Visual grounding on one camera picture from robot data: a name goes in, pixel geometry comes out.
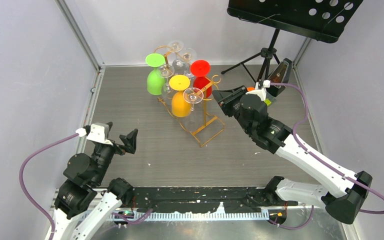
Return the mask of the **gold wire glass rack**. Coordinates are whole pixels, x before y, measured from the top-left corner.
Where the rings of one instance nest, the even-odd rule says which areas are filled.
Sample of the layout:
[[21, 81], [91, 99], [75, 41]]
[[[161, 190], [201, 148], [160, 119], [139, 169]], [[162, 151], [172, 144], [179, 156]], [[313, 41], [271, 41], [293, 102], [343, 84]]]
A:
[[[165, 48], [166, 45], [162, 45], [157, 47], [152, 53], [158, 53], [165, 57], [165, 54], [167, 53], [167, 49]], [[176, 59], [176, 54], [171, 53], [168, 56], [168, 64], [172, 66], [173, 61]], [[212, 77], [209, 77], [209, 73], [207, 74], [207, 78], [210, 80], [210, 83], [205, 86], [203, 89], [204, 91], [206, 88], [212, 86], [212, 91], [215, 89], [218, 89], [218, 84], [221, 82], [221, 77], [218, 75], [213, 75]], [[190, 79], [190, 86], [189, 88], [193, 87], [195, 79]], [[209, 100], [206, 100], [206, 93], [204, 93], [204, 99], [202, 103], [203, 107], [203, 125], [198, 128], [196, 131], [191, 132], [187, 131], [184, 127], [184, 124], [182, 123], [183, 117], [176, 117], [172, 113], [172, 106], [165, 103], [165, 101], [162, 98], [161, 95], [154, 95], [157, 100], [164, 106], [165, 110], [168, 112], [168, 114], [178, 122], [178, 124], [181, 126], [181, 128], [188, 134], [190, 134], [197, 142], [200, 147], [205, 146], [209, 141], [214, 139], [217, 135], [219, 135], [225, 128], [225, 124], [223, 123], [220, 118], [214, 114], [210, 114], [208, 112], [208, 104], [213, 99], [212, 94], [209, 97]]]

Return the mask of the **clear wine glass front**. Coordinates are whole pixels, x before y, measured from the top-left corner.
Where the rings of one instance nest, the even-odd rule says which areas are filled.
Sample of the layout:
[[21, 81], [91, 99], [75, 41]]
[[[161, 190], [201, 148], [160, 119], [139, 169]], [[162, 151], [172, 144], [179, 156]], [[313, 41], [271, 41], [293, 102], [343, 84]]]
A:
[[204, 122], [204, 93], [200, 88], [189, 87], [183, 92], [183, 98], [189, 104], [188, 115], [182, 118], [183, 126], [187, 131], [195, 132]]

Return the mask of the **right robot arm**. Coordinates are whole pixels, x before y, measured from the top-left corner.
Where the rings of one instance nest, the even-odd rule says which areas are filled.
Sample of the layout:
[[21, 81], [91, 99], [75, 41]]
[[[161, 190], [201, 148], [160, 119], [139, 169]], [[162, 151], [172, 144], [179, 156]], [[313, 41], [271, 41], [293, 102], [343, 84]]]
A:
[[318, 181], [300, 183], [281, 176], [267, 185], [265, 198], [271, 205], [296, 201], [323, 208], [337, 221], [351, 225], [368, 196], [373, 177], [346, 169], [306, 144], [292, 129], [268, 115], [265, 94], [245, 86], [213, 90], [212, 96], [223, 113], [237, 120], [244, 132], [261, 149], [284, 158]]

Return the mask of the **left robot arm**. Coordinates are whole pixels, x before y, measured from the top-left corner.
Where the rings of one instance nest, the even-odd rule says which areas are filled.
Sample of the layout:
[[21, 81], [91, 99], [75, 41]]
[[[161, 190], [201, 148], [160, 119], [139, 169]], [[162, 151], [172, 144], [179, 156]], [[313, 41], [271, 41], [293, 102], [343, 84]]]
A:
[[91, 155], [76, 153], [63, 171], [65, 182], [58, 189], [54, 201], [52, 220], [47, 236], [51, 240], [89, 240], [106, 219], [119, 207], [134, 202], [134, 188], [123, 178], [111, 180], [99, 203], [81, 221], [90, 203], [97, 196], [95, 188], [101, 186], [115, 155], [134, 154], [137, 149], [138, 129], [121, 134], [121, 143], [109, 139], [112, 122], [93, 123], [76, 130], [79, 137], [94, 144]]

